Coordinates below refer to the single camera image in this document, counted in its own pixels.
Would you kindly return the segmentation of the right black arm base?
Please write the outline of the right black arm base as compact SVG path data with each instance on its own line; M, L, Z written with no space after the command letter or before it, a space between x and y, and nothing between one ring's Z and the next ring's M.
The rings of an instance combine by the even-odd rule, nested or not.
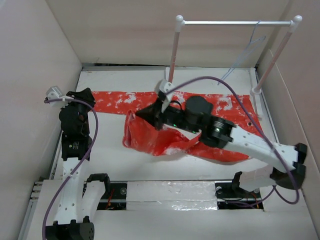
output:
M239 187L241 171L237 172L232 180L215 181L215 196L219 210L263 210L260 191L246 191Z

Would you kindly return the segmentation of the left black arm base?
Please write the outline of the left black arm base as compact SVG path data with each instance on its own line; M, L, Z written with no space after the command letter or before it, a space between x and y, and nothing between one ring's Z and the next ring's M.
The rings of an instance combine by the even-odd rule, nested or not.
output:
M112 181L110 192L105 193L98 203L97 210L124 211L127 209L127 188L126 181Z

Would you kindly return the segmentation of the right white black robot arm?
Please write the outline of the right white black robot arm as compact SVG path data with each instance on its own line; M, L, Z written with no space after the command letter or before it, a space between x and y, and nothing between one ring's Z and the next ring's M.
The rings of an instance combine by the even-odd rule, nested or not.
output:
M212 115L212 110L212 103L201 96L191 96L184 109L170 105L163 107L162 101L157 99L138 110L136 116L156 130L169 125L190 133L200 132L199 141L208 147L241 153L266 163L265 167L255 171L239 171L234 175L231 191L237 197L268 186L289 190L302 187L306 177L304 161L308 147L305 144L268 144L262 137Z

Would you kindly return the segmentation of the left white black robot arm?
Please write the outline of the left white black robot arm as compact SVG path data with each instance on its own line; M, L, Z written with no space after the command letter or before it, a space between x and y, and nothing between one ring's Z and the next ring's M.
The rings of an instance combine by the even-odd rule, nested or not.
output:
M99 202L112 191L107 173L87 175L97 138L90 136L88 117L89 112L95 112L95 98L90 88L64 94L53 86L46 92L44 102L60 106L62 184L45 212L42 239L92 240Z

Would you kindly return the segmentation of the orange white tie-dye trousers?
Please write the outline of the orange white tie-dye trousers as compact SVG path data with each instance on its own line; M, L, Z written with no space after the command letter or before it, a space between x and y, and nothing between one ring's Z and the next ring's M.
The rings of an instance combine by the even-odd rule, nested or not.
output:
M249 159L248 155L240 152L205 145L200 141L198 128L187 126L179 118L164 122L162 129L156 130L147 121L137 117L137 111L156 101L155 92L94 91L92 95L97 112L125 116L122 144L126 148L155 157L186 153L221 163ZM233 94L201 94L201 97L213 105L213 116L231 121L251 134L261 135L258 131L261 126L253 125L253 121L258 123L259 120L248 95L235 97Z

